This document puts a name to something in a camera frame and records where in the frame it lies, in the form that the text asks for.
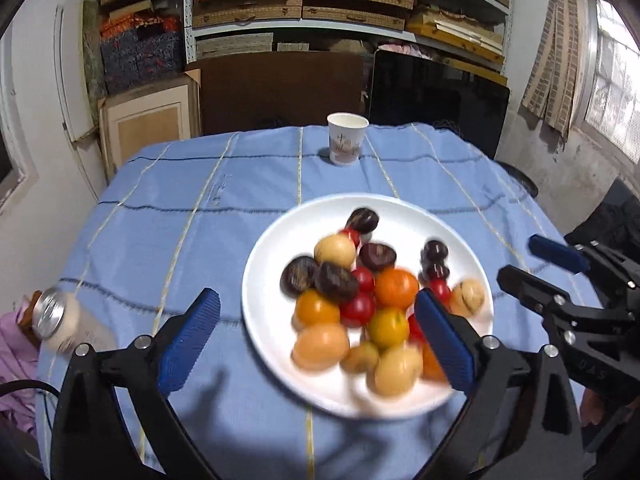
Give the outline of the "person's right hand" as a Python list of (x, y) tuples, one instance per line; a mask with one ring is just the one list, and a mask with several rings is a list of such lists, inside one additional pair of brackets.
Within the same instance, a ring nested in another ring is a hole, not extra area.
[(605, 403), (596, 392), (585, 388), (582, 394), (582, 403), (579, 407), (579, 416), (583, 427), (598, 426), (617, 411), (618, 406)]

